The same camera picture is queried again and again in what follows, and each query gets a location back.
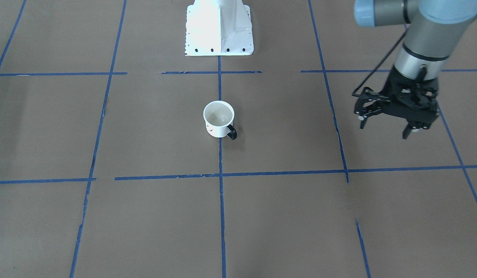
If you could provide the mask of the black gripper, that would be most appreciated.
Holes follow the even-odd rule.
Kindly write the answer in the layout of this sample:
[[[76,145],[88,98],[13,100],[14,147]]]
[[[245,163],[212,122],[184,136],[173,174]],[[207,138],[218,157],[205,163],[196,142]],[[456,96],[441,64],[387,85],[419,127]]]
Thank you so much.
[[[408,121],[402,132],[404,140],[419,131],[420,125],[431,125],[441,113],[437,104],[438,79],[426,80],[427,74],[427,67],[419,66],[416,78],[407,78],[393,67],[380,92],[366,86],[361,93],[354,93],[354,113],[360,116],[360,129],[364,129],[367,118],[380,113]]]

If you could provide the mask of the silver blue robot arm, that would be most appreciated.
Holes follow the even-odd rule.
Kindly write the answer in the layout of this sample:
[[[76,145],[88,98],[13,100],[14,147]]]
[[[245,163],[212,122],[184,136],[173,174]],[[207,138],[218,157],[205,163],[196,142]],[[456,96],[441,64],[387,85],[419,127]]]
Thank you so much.
[[[362,27],[409,24],[391,48],[401,45],[382,90],[360,84],[352,93],[360,128],[384,113],[407,121],[404,138],[429,129],[441,115],[438,76],[477,18],[477,0],[357,0],[354,18]]]

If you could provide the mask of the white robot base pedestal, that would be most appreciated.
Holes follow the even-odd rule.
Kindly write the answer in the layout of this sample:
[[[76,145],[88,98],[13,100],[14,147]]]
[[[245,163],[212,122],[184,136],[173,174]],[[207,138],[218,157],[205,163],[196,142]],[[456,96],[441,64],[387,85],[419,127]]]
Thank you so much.
[[[254,53],[251,10],[242,0],[195,0],[186,9],[186,56]]]

